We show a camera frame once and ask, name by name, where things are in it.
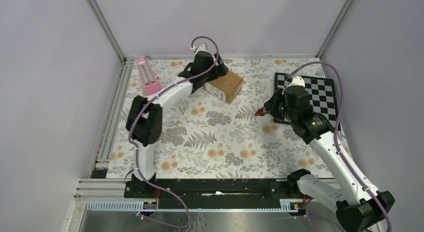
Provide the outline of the brown cardboard express box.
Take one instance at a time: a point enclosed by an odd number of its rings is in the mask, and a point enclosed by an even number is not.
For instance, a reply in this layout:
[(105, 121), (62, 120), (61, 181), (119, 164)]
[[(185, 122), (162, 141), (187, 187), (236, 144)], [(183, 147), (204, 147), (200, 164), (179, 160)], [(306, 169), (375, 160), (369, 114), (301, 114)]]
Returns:
[(218, 99), (230, 104), (242, 90), (244, 79), (232, 71), (215, 80), (206, 82), (202, 88)]

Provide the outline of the red black utility knife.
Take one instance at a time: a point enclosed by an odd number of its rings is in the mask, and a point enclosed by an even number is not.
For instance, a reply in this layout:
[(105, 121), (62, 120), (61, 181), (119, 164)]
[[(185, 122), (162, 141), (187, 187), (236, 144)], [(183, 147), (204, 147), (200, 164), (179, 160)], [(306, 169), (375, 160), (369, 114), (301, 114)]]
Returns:
[(267, 114), (268, 114), (267, 109), (265, 107), (262, 107), (255, 112), (254, 116), (255, 117), (263, 117)]

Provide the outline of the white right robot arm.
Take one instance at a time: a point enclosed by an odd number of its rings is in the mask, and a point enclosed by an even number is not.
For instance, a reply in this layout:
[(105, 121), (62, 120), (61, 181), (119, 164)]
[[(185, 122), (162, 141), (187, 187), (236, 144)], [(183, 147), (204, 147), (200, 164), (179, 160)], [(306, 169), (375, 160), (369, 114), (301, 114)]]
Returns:
[(256, 114), (283, 116), (294, 133), (322, 159), (336, 179), (340, 189), (320, 181), (310, 173), (294, 173), (287, 183), (287, 193), (293, 198), (307, 195), (335, 213), (346, 232), (366, 231), (385, 220), (391, 230), (388, 212), (395, 199), (389, 191), (380, 191), (366, 179), (348, 153), (337, 142), (336, 129), (328, 119), (313, 111), (310, 94), (301, 85), (278, 88), (271, 99)]

